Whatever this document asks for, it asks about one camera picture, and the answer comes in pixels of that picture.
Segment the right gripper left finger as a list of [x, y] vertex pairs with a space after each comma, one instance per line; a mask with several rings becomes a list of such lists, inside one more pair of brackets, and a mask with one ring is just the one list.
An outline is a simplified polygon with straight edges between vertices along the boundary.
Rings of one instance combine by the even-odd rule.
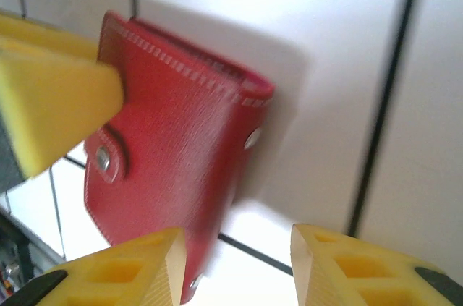
[[11, 305], [179, 305], [186, 265], [173, 228], [57, 265], [10, 297]]

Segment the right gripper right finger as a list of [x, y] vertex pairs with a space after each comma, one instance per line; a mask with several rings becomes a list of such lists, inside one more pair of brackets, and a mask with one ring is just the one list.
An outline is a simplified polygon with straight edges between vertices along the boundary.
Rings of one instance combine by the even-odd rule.
[[433, 264], [318, 226], [295, 224], [300, 305], [461, 305], [462, 285]]

